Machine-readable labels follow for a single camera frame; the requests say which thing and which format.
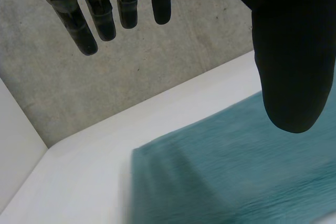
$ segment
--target teal cloth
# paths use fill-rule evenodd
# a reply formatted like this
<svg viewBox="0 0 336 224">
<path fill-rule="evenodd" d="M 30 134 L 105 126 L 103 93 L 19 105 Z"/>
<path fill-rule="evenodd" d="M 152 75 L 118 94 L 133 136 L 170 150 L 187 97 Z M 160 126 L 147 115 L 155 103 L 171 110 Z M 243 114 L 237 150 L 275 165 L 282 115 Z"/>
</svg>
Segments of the teal cloth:
<svg viewBox="0 0 336 224">
<path fill-rule="evenodd" d="M 336 93 L 308 132 L 261 93 L 132 154 L 133 224 L 311 223 L 336 210 Z"/>
</svg>

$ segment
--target white surface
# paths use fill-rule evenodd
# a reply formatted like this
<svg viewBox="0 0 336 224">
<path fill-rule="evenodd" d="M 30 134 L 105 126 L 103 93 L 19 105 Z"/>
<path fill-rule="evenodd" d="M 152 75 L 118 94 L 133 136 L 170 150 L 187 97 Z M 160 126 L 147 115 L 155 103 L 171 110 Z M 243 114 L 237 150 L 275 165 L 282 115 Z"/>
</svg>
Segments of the white surface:
<svg viewBox="0 0 336 224">
<path fill-rule="evenodd" d="M 47 151 L 0 79 L 0 213 Z"/>
<path fill-rule="evenodd" d="M 124 223 L 131 151 L 261 90 L 250 52 L 53 146 L 1 224 Z"/>
</svg>

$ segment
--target white wall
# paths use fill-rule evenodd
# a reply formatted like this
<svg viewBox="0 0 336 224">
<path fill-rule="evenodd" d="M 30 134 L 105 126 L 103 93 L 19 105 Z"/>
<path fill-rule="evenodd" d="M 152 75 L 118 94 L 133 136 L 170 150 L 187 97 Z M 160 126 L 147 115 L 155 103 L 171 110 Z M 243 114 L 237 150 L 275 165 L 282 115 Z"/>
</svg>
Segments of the white wall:
<svg viewBox="0 0 336 224">
<path fill-rule="evenodd" d="M 0 213 L 47 147 L 0 79 Z"/>
</svg>

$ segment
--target green fabric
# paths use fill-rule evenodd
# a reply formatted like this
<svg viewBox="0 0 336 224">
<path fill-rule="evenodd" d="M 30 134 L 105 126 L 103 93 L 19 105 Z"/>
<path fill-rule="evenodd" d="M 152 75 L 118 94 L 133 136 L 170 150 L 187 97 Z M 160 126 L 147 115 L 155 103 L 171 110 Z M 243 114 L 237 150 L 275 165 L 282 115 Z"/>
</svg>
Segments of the green fabric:
<svg viewBox="0 0 336 224">
<path fill-rule="evenodd" d="M 135 149 L 131 222 L 310 223 L 336 210 L 335 99 L 302 134 L 276 128 L 258 93 Z"/>
</svg>

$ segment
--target white table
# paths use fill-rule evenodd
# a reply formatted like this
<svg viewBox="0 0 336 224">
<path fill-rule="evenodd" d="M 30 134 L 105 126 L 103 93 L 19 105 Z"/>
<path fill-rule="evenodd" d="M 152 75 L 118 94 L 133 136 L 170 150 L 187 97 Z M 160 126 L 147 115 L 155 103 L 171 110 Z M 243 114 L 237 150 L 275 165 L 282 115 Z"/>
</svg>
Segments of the white table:
<svg viewBox="0 0 336 224">
<path fill-rule="evenodd" d="M 134 148 L 260 90 L 250 52 L 62 140 L 43 156 L 0 223 L 124 223 Z"/>
</svg>

